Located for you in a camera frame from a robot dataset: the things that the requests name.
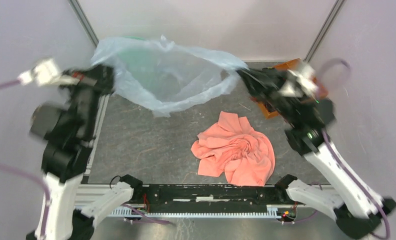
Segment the light blue plastic trash bag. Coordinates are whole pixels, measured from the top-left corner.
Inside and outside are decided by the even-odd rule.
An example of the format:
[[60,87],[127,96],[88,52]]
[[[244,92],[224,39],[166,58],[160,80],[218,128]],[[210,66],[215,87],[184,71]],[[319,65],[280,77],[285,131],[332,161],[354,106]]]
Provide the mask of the light blue plastic trash bag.
[[114,69],[115,93],[156,117],[185,111],[230,94],[248,65],[231,53],[168,40],[108,37],[101,40],[92,65]]

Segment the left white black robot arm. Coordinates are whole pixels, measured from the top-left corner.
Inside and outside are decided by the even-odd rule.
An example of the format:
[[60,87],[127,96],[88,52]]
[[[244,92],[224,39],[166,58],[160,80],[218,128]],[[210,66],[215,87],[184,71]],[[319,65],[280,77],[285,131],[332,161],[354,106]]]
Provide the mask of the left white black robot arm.
[[75,208],[75,198],[93,150],[89,143],[95,138],[100,98],[113,93],[115,70],[97,64],[62,74],[75,81],[59,84],[69,91],[68,105],[46,102],[32,114],[30,133],[46,141],[41,170],[49,195],[28,240],[88,240],[95,230],[94,218]]

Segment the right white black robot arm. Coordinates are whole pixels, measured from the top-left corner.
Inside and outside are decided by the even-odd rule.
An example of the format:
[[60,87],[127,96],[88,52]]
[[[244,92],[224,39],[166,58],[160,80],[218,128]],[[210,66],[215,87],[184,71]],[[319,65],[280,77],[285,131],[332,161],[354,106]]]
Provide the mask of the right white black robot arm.
[[335,120],[334,104],[320,96],[313,69],[241,68],[237,73],[255,100],[269,104],[290,125],[285,130],[290,147],[335,189],[335,194],[331,194],[288,174],[276,184],[275,199],[281,204],[302,203],[323,213],[351,239],[374,235],[379,225],[385,226],[388,239],[388,215],[396,208],[396,202],[373,191],[335,147],[327,133],[327,127]]

